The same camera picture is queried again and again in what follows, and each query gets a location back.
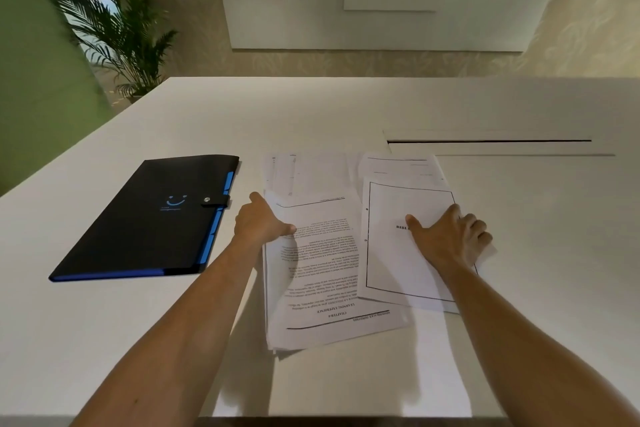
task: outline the green wall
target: green wall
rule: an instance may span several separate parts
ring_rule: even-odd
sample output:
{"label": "green wall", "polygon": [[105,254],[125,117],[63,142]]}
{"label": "green wall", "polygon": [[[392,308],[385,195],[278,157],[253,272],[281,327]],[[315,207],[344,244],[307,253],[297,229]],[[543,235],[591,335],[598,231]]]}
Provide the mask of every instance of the green wall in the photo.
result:
{"label": "green wall", "polygon": [[50,2],[0,0],[0,194],[112,115]]}

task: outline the leaf pattern wallpaper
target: leaf pattern wallpaper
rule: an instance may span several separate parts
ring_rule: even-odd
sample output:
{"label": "leaf pattern wallpaper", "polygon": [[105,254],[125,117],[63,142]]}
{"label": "leaf pattern wallpaper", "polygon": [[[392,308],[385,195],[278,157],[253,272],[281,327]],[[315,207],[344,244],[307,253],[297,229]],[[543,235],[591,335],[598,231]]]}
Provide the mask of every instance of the leaf pattern wallpaper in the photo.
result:
{"label": "leaf pattern wallpaper", "polygon": [[551,0],[524,53],[233,51],[222,0],[159,0],[168,76],[640,76],[640,0]]}

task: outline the palm plant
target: palm plant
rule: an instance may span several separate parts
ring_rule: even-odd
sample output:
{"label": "palm plant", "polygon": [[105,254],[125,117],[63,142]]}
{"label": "palm plant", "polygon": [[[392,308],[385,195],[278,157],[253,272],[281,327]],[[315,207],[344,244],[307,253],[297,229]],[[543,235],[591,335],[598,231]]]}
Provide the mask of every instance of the palm plant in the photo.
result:
{"label": "palm plant", "polygon": [[69,19],[71,38],[92,64],[110,69],[124,83],[117,89],[134,101],[164,81],[160,68],[177,31],[157,34],[160,11],[153,0],[50,0]]}

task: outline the blue smiley face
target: blue smiley face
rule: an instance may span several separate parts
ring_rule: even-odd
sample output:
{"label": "blue smiley face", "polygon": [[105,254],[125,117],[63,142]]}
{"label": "blue smiley face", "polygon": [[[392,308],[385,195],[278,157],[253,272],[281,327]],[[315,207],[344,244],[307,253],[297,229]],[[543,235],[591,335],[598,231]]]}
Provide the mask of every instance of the blue smiley face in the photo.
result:
{"label": "blue smiley face", "polygon": [[182,201],[180,201],[179,203],[172,203],[170,200],[173,199],[173,196],[169,196],[169,199],[166,200],[166,203],[169,204],[169,206],[180,206],[180,204],[184,203],[185,197],[187,197],[186,194],[182,195]]}

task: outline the black folder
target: black folder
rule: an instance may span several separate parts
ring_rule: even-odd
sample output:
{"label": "black folder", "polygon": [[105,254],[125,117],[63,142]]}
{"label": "black folder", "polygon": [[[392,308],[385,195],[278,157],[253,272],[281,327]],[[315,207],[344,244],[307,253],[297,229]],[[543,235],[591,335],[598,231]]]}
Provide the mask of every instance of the black folder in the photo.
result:
{"label": "black folder", "polygon": [[49,279],[201,272],[238,162],[233,155],[145,160]]}

